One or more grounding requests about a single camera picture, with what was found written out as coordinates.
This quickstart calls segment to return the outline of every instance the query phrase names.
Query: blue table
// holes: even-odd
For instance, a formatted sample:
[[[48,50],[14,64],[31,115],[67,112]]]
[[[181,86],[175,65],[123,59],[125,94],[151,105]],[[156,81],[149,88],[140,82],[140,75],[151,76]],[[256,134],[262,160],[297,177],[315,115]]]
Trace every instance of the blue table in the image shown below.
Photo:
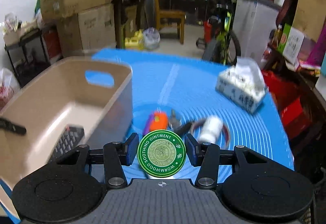
[[[191,58],[117,49],[103,49],[93,59],[127,63],[132,67],[134,118],[126,138],[132,132],[141,135],[149,114],[157,109],[167,114],[174,109],[183,123],[218,115],[230,129],[229,149],[245,145],[293,169],[287,135],[270,94],[265,96],[255,114],[247,113],[215,91],[217,75],[224,66]],[[94,81],[105,82],[101,78]],[[217,144],[223,148],[223,136]],[[137,158],[130,167],[123,169],[128,182],[131,178],[146,178]],[[191,178],[194,182],[198,171],[187,158],[175,178]],[[230,166],[220,166],[218,182],[223,182],[230,174]]]

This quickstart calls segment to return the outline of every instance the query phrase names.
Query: metal screw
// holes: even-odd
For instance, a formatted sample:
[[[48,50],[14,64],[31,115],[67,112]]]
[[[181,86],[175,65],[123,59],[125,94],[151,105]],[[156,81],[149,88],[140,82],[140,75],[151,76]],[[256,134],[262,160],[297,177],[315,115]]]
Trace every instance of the metal screw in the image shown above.
[[[214,180],[209,177],[203,177],[198,180],[198,183],[202,186],[210,186],[214,183]]]
[[[111,185],[119,186],[124,183],[124,179],[122,179],[121,177],[112,177],[108,182]]]

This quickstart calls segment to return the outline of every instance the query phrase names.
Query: bicycle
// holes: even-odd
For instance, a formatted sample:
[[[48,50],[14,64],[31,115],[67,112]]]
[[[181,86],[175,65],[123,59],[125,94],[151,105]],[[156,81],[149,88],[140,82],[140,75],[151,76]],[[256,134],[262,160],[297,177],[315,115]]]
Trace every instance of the bicycle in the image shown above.
[[[241,56],[241,47],[237,36],[231,29],[234,19],[233,4],[216,3],[217,0],[205,1],[208,2],[208,6],[212,5],[210,12],[214,15],[209,18],[211,41],[205,43],[202,60],[223,65],[235,65],[237,63],[237,56]]]

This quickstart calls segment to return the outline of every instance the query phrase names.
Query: beige plastic bin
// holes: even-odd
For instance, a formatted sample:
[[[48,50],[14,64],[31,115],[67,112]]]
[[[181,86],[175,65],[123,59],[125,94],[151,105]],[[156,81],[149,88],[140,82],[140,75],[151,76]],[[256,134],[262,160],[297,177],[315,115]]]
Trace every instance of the beige plastic bin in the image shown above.
[[[109,73],[113,87],[89,84],[85,71]],[[3,108],[0,115],[27,129],[25,136],[0,130],[0,178],[13,189],[45,165],[66,125],[81,125],[80,144],[92,149],[123,141],[132,120],[131,68],[69,57],[44,71]],[[0,202],[18,215],[0,187]]]

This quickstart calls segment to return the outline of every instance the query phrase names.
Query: wooden chair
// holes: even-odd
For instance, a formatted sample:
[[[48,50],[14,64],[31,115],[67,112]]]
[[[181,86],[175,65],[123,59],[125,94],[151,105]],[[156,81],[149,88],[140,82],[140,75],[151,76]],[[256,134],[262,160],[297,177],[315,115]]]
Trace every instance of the wooden chair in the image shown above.
[[[156,12],[156,29],[161,30],[164,27],[170,26],[167,23],[161,23],[161,19],[170,18],[170,19],[178,19],[180,21],[177,22],[178,28],[178,37],[180,39],[180,43],[184,43],[185,37],[185,12],[178,10],[160,10],[159,0],[155,0],[155,12]]]

